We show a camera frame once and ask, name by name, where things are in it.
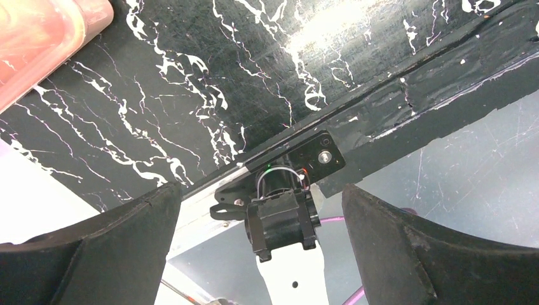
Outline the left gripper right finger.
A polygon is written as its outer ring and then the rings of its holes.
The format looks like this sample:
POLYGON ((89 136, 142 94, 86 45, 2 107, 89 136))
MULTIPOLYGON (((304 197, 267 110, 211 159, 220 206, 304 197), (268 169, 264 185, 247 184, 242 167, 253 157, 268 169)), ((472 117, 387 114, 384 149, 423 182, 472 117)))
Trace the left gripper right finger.
POLYGON ((538 250, 479 238, 348 184, 342 208, 369 304, 537 304, 538 250))

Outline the pink translucent storage box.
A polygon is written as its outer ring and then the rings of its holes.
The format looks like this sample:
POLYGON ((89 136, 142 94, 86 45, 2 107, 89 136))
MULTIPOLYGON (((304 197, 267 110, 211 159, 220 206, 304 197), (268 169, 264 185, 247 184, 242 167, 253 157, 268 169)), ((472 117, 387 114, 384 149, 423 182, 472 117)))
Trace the pink translucent storage box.
POLYGON ((20 100, 114 18, 110 1, 1 1, 1 111, 20 100))

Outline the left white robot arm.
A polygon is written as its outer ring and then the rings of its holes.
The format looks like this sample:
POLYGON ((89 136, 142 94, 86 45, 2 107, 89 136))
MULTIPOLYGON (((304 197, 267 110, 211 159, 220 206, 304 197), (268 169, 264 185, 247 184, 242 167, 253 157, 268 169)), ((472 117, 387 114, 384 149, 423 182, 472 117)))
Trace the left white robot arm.
MULTIPOLYGON (((265 172, 244 220, 273 304, 327 304, 304 184, 265 172)), ((167 183, 74 225, 1 245, 2 304, 153 304, 182 201, 167 183)), ((369 304, 537 304, 538 250, 465 234, 349 184, 343 220, 369 304)))

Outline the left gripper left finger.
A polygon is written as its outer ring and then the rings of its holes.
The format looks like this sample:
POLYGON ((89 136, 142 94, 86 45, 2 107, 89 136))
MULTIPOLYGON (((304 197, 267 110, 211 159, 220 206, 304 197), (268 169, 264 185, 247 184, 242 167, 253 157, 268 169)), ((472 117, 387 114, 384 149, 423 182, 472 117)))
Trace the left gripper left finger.
POLYGON ((74 225, 1 245, 2 304, 153 304, 182 202, 169 182, 74 225))

